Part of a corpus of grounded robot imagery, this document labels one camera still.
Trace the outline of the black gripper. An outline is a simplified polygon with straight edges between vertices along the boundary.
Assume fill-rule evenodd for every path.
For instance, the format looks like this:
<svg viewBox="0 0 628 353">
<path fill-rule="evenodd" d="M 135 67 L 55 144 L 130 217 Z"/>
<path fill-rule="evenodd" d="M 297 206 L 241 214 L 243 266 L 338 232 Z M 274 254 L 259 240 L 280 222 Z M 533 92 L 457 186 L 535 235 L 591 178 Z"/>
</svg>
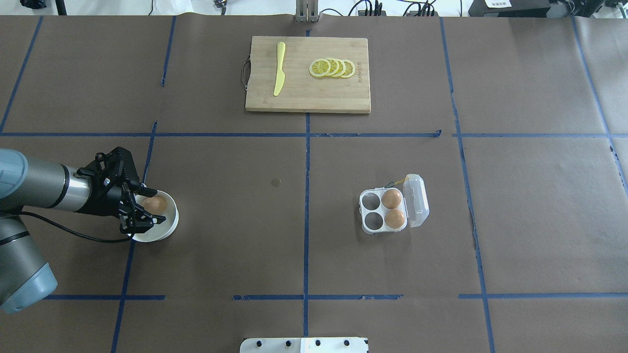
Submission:
<svg viewBox="0 0 628 353">
<path fill-rule="evenodd" d="M 74 172 L 88 181 L 87 200 L 77 210 L 79 214 L 117 218 L 122 234 L 143 234 L 148 225 L 162 224 L 163 215 L 146 214 L 135 201 L 135 195 L 156 195 L 158 190 L 139 181 L 132 153 L 115 147 L 108 153 L 99 152 L 94 161 Z"/>
</svg>

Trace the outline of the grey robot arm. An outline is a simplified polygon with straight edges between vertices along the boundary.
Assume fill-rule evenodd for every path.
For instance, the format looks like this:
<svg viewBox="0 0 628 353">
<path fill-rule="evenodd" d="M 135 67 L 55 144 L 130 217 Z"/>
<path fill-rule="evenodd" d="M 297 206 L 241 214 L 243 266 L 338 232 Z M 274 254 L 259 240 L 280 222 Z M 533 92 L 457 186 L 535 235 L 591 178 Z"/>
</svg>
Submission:
<svg viewBox="0 0 628 353">
<path fill-rule="evenodd" d="M 77 237 L 105 243 L 105 239 L 81 234 L 42 215 L 24 211 L 25 206 L 77 214 L 114 217 L 125 243 L 144 234 L 166 217 L 152 213 L 135 197 L 154 197 L 157 190 L 140 181 L 129 150 L 116 147 L 99 152 L 81 168 L 33 158 L 13 149 L 0 151 L 0 303 L 14 314 L 51 295 L 58 283 L 22 217 L 27 215 Z"/>
</svg>

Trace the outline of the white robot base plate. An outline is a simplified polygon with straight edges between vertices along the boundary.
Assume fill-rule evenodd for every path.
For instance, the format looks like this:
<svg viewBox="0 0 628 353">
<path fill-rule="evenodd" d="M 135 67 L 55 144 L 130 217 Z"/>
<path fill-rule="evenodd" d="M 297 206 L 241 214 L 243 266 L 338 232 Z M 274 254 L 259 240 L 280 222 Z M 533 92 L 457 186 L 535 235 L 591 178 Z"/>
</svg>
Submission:
<svg viewBox="0 0 628 353">
<path fill-rule="evenodd" d="M 368 353 L 368 339 L 361 337 L 250 338 L 240 353 Z"/>
</svg>

